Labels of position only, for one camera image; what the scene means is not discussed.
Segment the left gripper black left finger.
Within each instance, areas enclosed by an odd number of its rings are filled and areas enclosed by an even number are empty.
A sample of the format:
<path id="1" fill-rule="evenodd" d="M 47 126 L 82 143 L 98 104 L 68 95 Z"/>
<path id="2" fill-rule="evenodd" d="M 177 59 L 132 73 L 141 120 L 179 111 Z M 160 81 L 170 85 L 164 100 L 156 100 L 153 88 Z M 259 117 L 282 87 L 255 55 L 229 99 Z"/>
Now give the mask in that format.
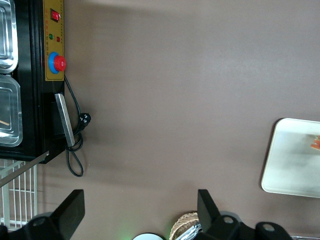
<path id="1" fill-rule="evenodd" d="M 22 228 L 12 232 L 2 225 L 0 238 L 2 240 L 69 240 L 84 216 L 84 191 L 75 189 L 49 215 L 37 216 Z"/>

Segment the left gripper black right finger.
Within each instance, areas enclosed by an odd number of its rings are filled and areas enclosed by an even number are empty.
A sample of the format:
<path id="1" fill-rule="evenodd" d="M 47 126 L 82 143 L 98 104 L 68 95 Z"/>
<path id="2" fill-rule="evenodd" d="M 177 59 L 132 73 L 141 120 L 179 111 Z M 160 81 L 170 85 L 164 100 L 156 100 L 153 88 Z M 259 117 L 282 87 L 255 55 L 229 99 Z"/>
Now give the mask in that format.
<path id="1" fill-rule="evenodd" d="M 197 192 L 197 215 L 202 232 L 198 240 L 290 240 L 292 237 L 280 225 L 259 222 L 251 228 L 230 214 L 220 213 L 206 189 Z"/>

